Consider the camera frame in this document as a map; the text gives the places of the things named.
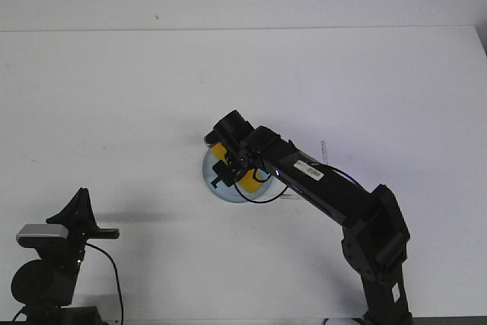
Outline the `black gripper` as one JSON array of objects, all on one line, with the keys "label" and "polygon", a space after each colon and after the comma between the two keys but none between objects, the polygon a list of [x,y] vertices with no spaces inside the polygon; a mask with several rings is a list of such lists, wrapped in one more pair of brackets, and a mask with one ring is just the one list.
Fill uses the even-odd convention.
[{"label": "black gripper", "polygon": [[[76,221],[81,217],[83,203],[87,222],[86,227],[91,231],[85,228],[73,228]],[[70,229],[68,234],[68,249],[70,251],[83,250],[91,239],[116,240],[119,238],[118,228],[98,227],[88,188],[80,188],[59,213],[46,219],[46,223],[58,224]]]},{"label": "black gripper", "polygon": [[251,188],[251,176],[249,172],[237,169],[231,162],[228,162],[224,151],[211,150],[212,155],[217,159],[217,162],[212,166],[216,178],[211,181],[214,189],[222,182],[225,186],[230,187],[238,183],[243,188]]}]

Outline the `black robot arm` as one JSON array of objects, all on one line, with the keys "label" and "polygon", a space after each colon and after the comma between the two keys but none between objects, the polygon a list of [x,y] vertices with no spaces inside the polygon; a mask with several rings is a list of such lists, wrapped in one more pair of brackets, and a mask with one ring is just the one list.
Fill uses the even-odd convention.
[{"label": "black robot arm", "polygon": [[95,306],[72,307],[86,247],[99,251],[112,264],[123,322],[125,311],[116,263],[108,252],[88,242],[118,237],[119,229],[97,225],[89,191],[84,187],[58,214],[44,223],[26,224],[19,230],[16,242],[23,248],[34,249],[39,256],[21,266],[11,281],[11,293],[23,305],[18,314],[26,316],[25,323],[106,323]]},{"label": "black robot arm", "polygon": [[402,268],[410,234],[387,186],[368,192],[271,129],[252,127],[236,110],[220,119],[204,140],[210,148],[222,145],[226,150],[212,168],[217,174],[214,185],[231,186],[247,172],[260,169],[342,227],[343,255],[364,288],[368,306],[364,324],[413,322]]}]

